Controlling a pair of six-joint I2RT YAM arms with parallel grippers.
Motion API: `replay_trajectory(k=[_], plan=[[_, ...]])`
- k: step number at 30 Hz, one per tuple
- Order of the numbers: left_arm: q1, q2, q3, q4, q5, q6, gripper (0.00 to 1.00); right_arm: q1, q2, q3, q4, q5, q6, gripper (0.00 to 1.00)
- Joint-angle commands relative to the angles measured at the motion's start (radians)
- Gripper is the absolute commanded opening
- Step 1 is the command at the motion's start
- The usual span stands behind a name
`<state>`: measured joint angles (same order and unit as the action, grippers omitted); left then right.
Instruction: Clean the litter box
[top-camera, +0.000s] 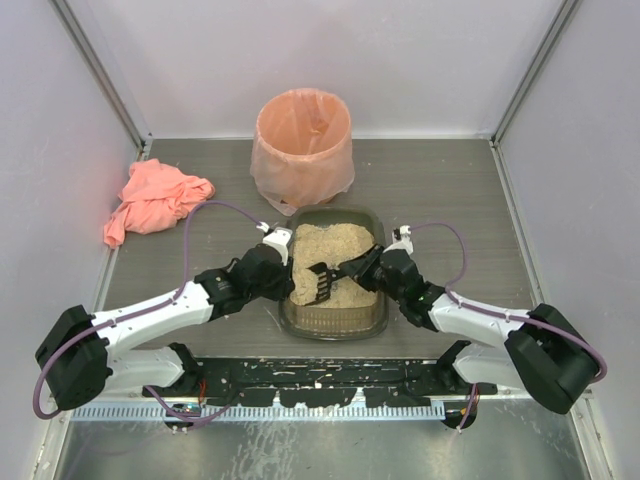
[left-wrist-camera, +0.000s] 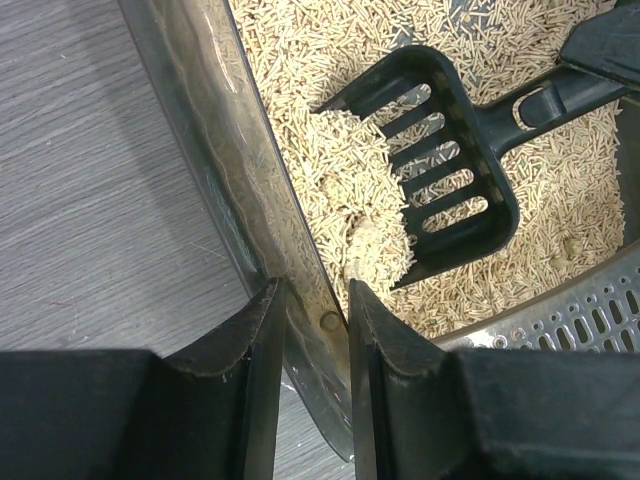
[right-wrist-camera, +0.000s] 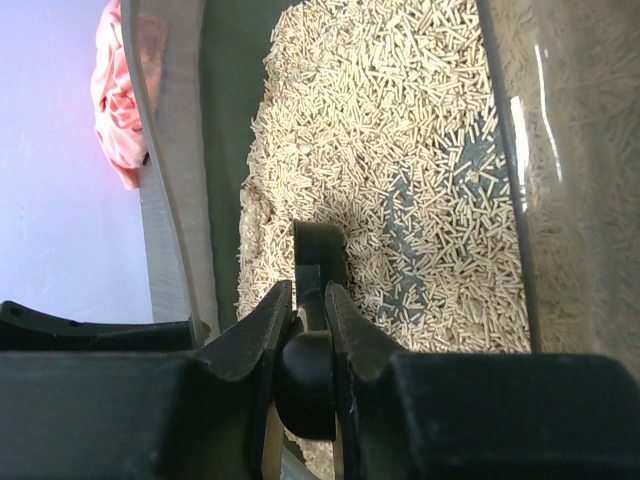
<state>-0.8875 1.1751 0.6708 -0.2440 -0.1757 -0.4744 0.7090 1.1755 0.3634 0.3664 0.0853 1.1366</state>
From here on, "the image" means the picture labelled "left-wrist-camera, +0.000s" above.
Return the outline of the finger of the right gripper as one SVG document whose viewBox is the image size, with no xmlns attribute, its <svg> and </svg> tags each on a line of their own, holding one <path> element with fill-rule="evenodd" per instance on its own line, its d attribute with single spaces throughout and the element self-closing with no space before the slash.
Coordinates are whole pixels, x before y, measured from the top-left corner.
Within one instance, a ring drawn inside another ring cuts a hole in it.
<svg viewBox="0 0 640 480">
<path fill-rule="evenodd" d="M 639 82 L 639 4 L 630 3 L 574 26 L 562 64 L 620 83 Z"/>
</svg>

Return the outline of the black slotted litter scoop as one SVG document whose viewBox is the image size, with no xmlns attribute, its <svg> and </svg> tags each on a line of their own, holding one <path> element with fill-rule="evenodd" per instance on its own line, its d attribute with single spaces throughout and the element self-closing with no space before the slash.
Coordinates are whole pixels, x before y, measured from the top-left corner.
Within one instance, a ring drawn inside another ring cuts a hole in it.
<svg viewBox="0 0 640 480">
<path fill-rule="evenodd" d="M 476 106 L 444 54 L 411 45 L 386 55 L 319 109 L 344 110 L 366 118 L 421 85 L 429 86 L 429 97 L 383 126 L 383 134 L 391 138 L 436 113 L 443 115 L 444 124 L 391 155 L 391 165 L 405 167 L 447 142 L 454 142 L 459 152 L 403 182 L 405 195 L 417 194 L 460 171 L 469 171 L 472 181 L 424 206 L 405 208 L 406 231 L 416 238 L 415 262 L 397 282 L 398 287 L 502 249 L 519 223 L 518 204 L 502 157 L 631 91 L 620 82 L 558 65 L 498 100 Z"/>
</svg>

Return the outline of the dark green litter box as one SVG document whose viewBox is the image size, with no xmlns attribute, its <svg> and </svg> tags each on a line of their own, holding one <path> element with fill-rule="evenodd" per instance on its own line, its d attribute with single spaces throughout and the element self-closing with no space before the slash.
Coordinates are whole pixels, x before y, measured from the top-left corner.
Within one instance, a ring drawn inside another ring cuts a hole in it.
<svg viewBox="0 0 640 480">
<path fill-rule="evenodd" d="M 225 1 L 124 1 L 136 48 L 249 294 L 289 284 L 284 366 L 324 439 L 353 458 L 345 319 L 303 219 Z M 634 351 L 639 247 L 437 339 L 441 348 Z"/>
</svg>

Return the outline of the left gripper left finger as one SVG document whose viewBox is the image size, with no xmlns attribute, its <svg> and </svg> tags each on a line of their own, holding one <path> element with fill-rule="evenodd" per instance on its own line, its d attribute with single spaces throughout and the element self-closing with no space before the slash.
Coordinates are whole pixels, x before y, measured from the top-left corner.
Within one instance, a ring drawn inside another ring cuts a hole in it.
<svg viewBox="0 0 640 480">
<path fill-rule="evenodd" d="M 177 478 L 272 478 L 284 307 L 283 281 L 272 278 L 238 313 L 168 357 L 185 382 Z"/>
</svg>

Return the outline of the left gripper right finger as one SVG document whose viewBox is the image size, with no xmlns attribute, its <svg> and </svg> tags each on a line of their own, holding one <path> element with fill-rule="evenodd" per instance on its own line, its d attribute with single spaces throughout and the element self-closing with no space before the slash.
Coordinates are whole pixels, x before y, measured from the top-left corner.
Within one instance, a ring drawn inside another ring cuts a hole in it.
<svg viewBox="0 0 640 480">
<path fill-rule="evenodd" d="M 359 280 L 349 285 L 348 332 L 356 476 L 443 478 L 444 353 L 391 314 Z"/>
</svg>

